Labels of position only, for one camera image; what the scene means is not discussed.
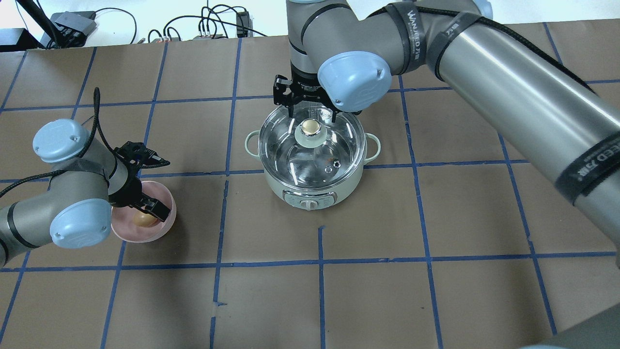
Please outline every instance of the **egg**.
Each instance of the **egg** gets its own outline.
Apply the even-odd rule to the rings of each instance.
[[[154,227],[161,221],[150,214],[138,211],[133,215],[133,223],[138,227],[150,228]]]

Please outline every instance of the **white background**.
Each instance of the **white background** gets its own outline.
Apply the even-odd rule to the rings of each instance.
[[[200,15],[206,0],[40,0],[48,17],[54,12],[93,11],[102,7],[120,7],[131,12],[138,22],[136,41],[145,37],[149,30],[161,30],[174,17]],[[366,17],[394,0],[349,0],[349,5],[360,18]],[[620,18],[620,0],[490,0],[494,19],[504,24],[531,22],[558,22],[581,19]],[[223,3],[248,8],[254,21],[254,29],[267,35],[286,35],[285,0],[210,0],[210,6]],[[22,10],[30,32],[37,39],[43,30]],[[221,14],[222,20],[235,22],[234,14]],[[100,12],[95,20],[97,29],[89,37],[86,46],[119,45],[128,43],[133,35],[133,21],[118,11]],[[188,40],[198,35],[198,19],[181,19],[173,26],[181,38]],[[0,0],[0,28],[22,28],[14,0]],[[229,27],[234,36],[234,28]]]

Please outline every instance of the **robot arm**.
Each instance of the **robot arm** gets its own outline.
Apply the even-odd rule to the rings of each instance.
[[[274,101],[359,111],[383,97],[391,75],[426,63],[620,248],[620,111],[481,24],[484,3],[402,1],[357,21],[345,1],[287,0],[293,78],[276,80]]]
[[[98,90],[95,95],[94,125],[99,127]],[[137,173],[144,166],[168,162],[142,143],[127,142],[112,153],[93,138],[94,131],[89,133],[74,120],[60,119],[37,132],[35,153],[55,172],[64,172],[56,172],[46,193],[0,207],[2,265],[50,242],[81,248],[105,240],[111,229],[110,205],[135,207],[161,221],[167,218],[169,208],[142,193]]]

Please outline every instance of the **pink bowl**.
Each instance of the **pink bowl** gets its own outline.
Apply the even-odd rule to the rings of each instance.
[[[132,221],[133,215],[138,210],[131,207],[113,207],[112,231],[124,241],[135,243],[155,241],[168,233],[168,230],[170,230],[174,223],[174,219],[177,217],[177,204],[165,185],[154,181],[143,181],[142,192],[170,207],[170,214],[166,221],[160,222],[153,227],[138,227]]]

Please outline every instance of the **glass lid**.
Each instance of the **glass lid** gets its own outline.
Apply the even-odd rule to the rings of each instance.
[[[326,189],[347,179],[360,165],[366,137],[359,120],[316,102],[280,106],[259,135],[259,155],[267,173],[297,189]]]

